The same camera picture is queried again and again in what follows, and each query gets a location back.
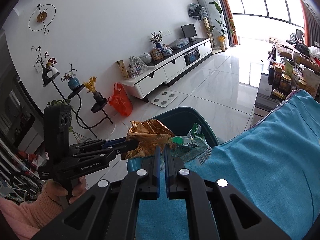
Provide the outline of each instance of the green trash can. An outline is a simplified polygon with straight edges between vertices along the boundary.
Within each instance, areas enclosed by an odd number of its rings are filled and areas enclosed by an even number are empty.
[[[201,132],[211,148],[219,145],[210,126],[203,117],[191,107],[178,107],[152,119],[158,119],[177,136],[186,136],[195,123],[201,126]],[[127,162],[128,173],[141,168],[143,158],[130,159]]]

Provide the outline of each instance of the silver screw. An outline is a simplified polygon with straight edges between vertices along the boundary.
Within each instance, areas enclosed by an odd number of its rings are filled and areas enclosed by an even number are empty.
[[[146,174],[147,174],[147,171],[144,169],[137,170],[137,175],[139,175],[139,176],[144,176]]]
[[[225,179],[218,179],[217,184],[218,184],[220,187],[225,187],[225,186],[228,185],[228,182],[227,182]]]
[[[190,173],[190,171],[189,171],[188,169],[181,169],[181,170],[179,171],[179,173],[180,173],[181,175],[188,175],[188,174]]]
[[[98,186],[99,187],[106,187],[106,186],[108,186],[109,185],[109,182],[107,181],[107,180],[105,180],[105,179],[102,179],[102,180],[100,180],[99,182],[98,182]]]

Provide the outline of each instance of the blue vase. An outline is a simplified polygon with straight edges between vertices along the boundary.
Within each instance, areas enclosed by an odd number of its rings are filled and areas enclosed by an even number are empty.
[[[80,86],[80,82],[77,78],[70,78],[68,82],[68,86],[71,90],[75,90],[78,86]]]

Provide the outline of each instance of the barcode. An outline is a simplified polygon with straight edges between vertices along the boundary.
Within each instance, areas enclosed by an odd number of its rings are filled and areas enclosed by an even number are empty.
[[[204,164],[204,162],[210,158],[211,156],[211,147],[208,147],[208,149],[203,153],[201,154],[200,156],[196,157],[195,158],[195,161],[196,161],[196,165],[197,166],[200,166],[202,164]]]

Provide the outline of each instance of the pink sweater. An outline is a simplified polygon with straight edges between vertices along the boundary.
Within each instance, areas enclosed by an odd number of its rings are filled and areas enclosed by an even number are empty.
[[[16,203],[0,198],[0,210],[10,227],[21,240],[29,240],[41,228],[59,215],[62,206],[51,200],[44,186],[38,199],[31,203]]]

